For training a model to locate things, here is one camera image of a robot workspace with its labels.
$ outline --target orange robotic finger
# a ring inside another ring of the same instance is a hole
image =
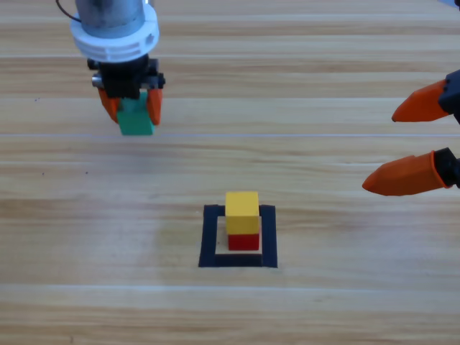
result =
[[[460,123],[460,70],[413,92],[395,111],[395,122],[435,121],[454,115]]]
[[[99,97],[101,98],[101,102],[107,113],[109,114],[110,118],[118,124],[118,119],[116,117],[116,113],[118,111],[118,107],[120,104],[120,98],[109,98],[107,96],[107,92],[103,88],[98,88]]]
[[[413,92],[395,111],[394,122],[425,122],[435,121],[448,116],[439,105],[439,97],[446,85],[445,80],[426,86]]]
[[[147,110],[149,112],[150,120],[155,126],[158,126],[161,122],[163,90],[161,88],[154,88],[149,90],[147,95]]]
[[[409,196],[460,183],[460,162],[449,148],[385,163],[363,183],[382,196]]]

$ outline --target metal cylinder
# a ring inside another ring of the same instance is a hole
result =
[[[91,36],[120,38],[145,22],[145,0],[75,0],[83,29]]]

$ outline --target wood grain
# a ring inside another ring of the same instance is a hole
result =
[[[458,11],[155,6],[163,123],[136,138],[102,109],[54,1],[0,1],[0,344],[457,345],[456,188],[362,183],[400,157],[460,155],[452,117],[391,121],[460,68]],[[279,269],[198,268],[203,205],[228,190],[277,206]]]

